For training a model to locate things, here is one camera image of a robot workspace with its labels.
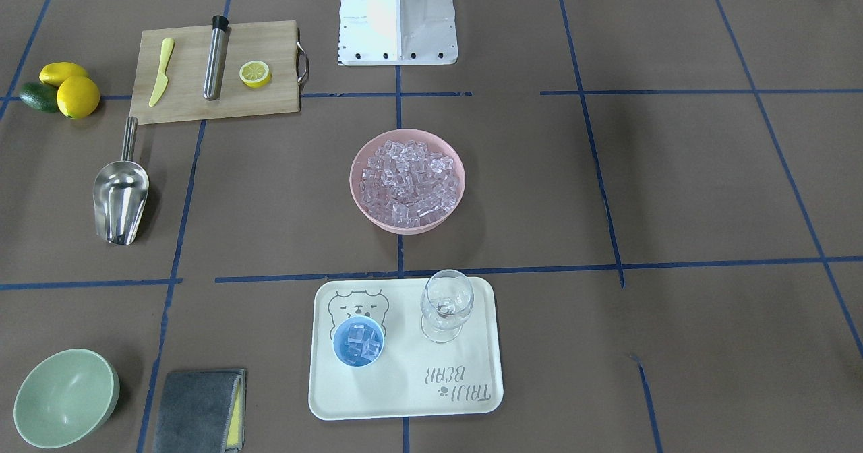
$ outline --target bowl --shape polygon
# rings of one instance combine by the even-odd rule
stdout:
[[[371,214],[369,214],[369,210],[363,206],[363,202],[360,201],[360,182],[363,180],[363,168],[369,164],[369,157],[373,156],[378,147],[383,146],[383,144],[386,143],[386,140],[394,140],[394,142],[408,142],[408,140],[415,140],[418,143],[425,142],[426,145],[428,145],[430,152],[441,152],[453,159],[452,171],[459,180],[456,204],[445,214],[445,216],[441,217],[441,219],[437,219],[435,222],[423,226],[416,226],[415,228],[400,228],[399,226],[387,225],[376,220],[371,216]],[[392,232],[392,234],[421,234],[444,223],[444,220],[451,216],[460,202],[462,202],[462,196],[465,194],[465,165],[462,163],[462,158],[459,158],[456,150],[454,150],[449,143],[442,140],[441,137],[418,129],[395,129],[379,134],[379,136],[374,137],[370,142],[366,143],[362,149],[360,149],[360,152],[357,153],[357,157],[354,158],[354,163],[351,164],[349,183],[351,184],[351,197],[354,198],[354,204],[360,208],[363,215],[373,222],[374,225]]]
[[[377,339],[376,342],[380,343],[380,348],[375,357],[372,357],[371,359],[364,357],[351,357],[347,350],[349,346],[349,343],[347,342],[347,334],[349,327],[353,324],[363,324],[366,328],[375,331]],[[342,361],[345,365],[357,368],[369,366],[373,364],[378,357],[380,357],[380,354],[383,353],[383,330],[380,329],[380,325],[373,318],[366,317],[366,315],[350,317],[336,328],[336,332],[332,335],[332,348],[333,351],[336,352],[338,360]]]
[[[51,355],[24,379],[15,397],[15,428],[37,448],[75,443],[99,428],[117,406],[120,381],[102,355],[69,349]]]

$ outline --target wine glass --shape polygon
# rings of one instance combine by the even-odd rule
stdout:
[[[432,342],[451,342],[471,317],[473,307],[474,289],[468,277],[455,269],[443,269],[429,278],[423,289],[420,327]]]

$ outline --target towel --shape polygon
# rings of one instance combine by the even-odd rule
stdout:
[[[246,370],[170,373],[153,453],[236,453],[245,440]]]

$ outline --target yellow knife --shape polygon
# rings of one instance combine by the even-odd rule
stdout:
[[[171,58],[173,51],[173,38],[165,38],[162,41],[162,53],[159,56],[159,73],[156,75],[156,84],[153,87],[153,96],[150,97],[150,108],[156,105],[165,93],[167,87],[167,61]]]

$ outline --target tray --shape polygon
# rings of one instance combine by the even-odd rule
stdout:
[[[204,100],[212,26],[145,31],[141,34],[129,115],[138,118],[138,124],[152,124],[297,112],[297,33],[294,20],[231,24],[221,96],[218,100]],[[150,108],[164,38],[175,39],[166,70],[169,83],[159,102]],[[270,84],[254,89],[243,84],[240,67],[249,60],[269,65]]]
[[[324,420],[489,413],[503,400],[494,291],[471,277],[474,309],[449,343],[419,329],[426,279],[330,281],[315,295],[309,409]],[[348,312],[369,312],[384,328],[380,357],[367,367],[342,364],[332,333]]]

